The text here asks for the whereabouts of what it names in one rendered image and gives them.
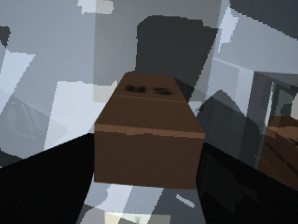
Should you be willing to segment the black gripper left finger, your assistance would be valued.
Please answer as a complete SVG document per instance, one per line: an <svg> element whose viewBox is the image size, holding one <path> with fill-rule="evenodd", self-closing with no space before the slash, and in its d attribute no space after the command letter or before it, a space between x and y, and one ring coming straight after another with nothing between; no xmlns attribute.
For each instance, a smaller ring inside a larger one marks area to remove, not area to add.
<svg viewBox="0 0 298 224"><path fill-rule="evenodd" d="M0 168L0 224L76 224L92 183L94 133Z"/></svg>

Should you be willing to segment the brown box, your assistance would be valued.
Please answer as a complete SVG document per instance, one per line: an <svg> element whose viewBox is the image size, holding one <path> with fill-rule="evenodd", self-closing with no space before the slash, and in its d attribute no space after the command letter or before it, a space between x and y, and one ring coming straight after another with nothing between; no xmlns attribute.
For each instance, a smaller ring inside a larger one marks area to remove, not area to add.
<svg viewBox="0 0 298 224"><path fill-rule="evenodd" d="M261 156L289 188L298 190L298 121L270 116Z"/></svg>
<svg viewBox="0 0 298 224"><path fill-rule="evenodd" d="M204 140L173 77L125 73L94 123L93 183L194 190Z"/></svg>
<svg viewBox="0 0 298 224"><path fill-rule="evenodd" d="M261 159L259 159L259 163L258 163L258 171L263 173L263 175L269 175L269 177L273 177L273 179L275 181L281 181L282 184L285 184L285 181L283 181L281 179L281 177L279 177L278 172L274 171L273 168L271 168L271 165L269 163L267 163L267 161L265 159L263 159L263 157L261 156Z"/></svg>

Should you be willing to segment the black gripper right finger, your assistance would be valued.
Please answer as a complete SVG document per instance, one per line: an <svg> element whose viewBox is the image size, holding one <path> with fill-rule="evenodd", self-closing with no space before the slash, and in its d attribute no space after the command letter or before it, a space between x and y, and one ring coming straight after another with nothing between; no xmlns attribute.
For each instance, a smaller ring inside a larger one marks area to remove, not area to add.
<svg viewBox="0 0 298 224"><path fill-rule="evenodd" d="M196 180L205 224L298 224L298 190L208 143Z"/></svg>

